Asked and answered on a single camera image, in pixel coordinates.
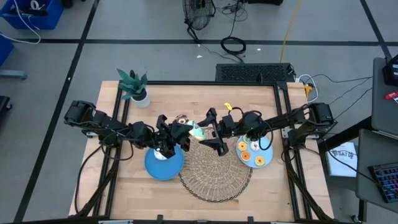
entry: fan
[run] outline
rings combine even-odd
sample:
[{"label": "fan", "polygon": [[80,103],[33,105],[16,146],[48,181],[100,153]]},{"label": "fan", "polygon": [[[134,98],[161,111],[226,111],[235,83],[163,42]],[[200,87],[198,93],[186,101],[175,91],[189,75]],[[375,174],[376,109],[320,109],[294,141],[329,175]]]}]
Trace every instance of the fan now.
[{"label": "fan", "polygon": [[213,0],[182,0],[182,4],[187,32],[198,42],[195,30],[201,30],[209,24],[210,18],[216,13],[216,6]]}]

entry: yellow cable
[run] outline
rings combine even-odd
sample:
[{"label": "yellow cable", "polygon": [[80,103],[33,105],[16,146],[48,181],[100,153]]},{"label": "yellow cable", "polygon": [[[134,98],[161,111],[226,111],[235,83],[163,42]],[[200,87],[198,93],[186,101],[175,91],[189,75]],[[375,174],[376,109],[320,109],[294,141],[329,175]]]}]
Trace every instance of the yellow cable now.
[{"label": "yellow cable", "polygon": [[289,35],[290,29],[292,28],[293,22],[296,19],[296,15],[297,15],[297,12],[299,11],[299,9],[300,9],[300,0],[297,0],[297,4],[296,4],[296,7],[294,8],[292,20],[290,21],[289,28],[287,29],[287,32],[285,35],[284,44],[282,46],[282,52],[280,53],[279,63],[282,63],[282,60],[284,58],[286,39],[287,39],[287,36]]}]

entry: blue bin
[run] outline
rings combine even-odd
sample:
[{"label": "blue bin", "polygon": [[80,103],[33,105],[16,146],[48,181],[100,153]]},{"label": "blue bin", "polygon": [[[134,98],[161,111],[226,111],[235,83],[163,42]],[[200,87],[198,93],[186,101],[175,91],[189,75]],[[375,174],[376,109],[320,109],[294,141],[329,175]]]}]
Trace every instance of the blue bin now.
[{"label": "blue bin", "polygon": [[13,48],[14,46],[11,41],[5,39],[3,36],[0,35],[0,66],[7,59]]},{"label": "blue bin", "polygon": [[[30,7],[30,0],[16,0],[18,8],[22,9],[25,6]],[[39,5],[45,4],[44,8],[47,11],[47,16],[31,16],[30,21],[28,16],[21,15],[23,20],[30,26],[30,28],[35,29],[36,26],[39,29],[54,29],[63,12],[63,7],[60,0],[36,0]],[[0,16],[5,18],[8,23],[15,29],[28,29],[28,27],[21,21],[18,15],[11,15],[8,12],[12,9],[14,5],[14,0],[7,0],[5,5],[0,10]]]}]

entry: plate with orange slices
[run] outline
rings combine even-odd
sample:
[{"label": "plate with orange slices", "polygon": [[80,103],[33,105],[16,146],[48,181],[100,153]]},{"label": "plate with orange slices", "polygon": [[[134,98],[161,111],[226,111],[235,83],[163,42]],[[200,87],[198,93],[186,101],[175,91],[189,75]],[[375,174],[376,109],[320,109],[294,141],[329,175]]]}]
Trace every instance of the plate with orange slices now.
[{"label": "plate with orange slices", "polygon": [[[266,137],[261,138],[260,141],[263,148],[269,144]],[[260,168],[270,163],[274,149],[271,146],[267,150],[262,150],[259,141],[250,141],[241,136],[236,143],[236,152],[244,164],[252,168]]]}]

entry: white paper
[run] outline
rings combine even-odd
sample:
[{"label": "white paper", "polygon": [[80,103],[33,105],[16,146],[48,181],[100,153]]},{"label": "white paper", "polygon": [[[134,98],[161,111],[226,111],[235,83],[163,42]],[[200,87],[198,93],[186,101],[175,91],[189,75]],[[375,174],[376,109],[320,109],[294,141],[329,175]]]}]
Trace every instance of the white paper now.
[{"label": "white paper", "polygon": [[[346,142],[330,150],[330,152],[341,162],[344,162],[349,166],[351,166],[352,168],[356,169],[358,158],[356,156],[354,143]],[[340,177],[356,177],[355,171],[337,161],[329,154],[329,152],[326,153],[326,159],[328,161],[328,168],[330,175],[335,175]]]}]

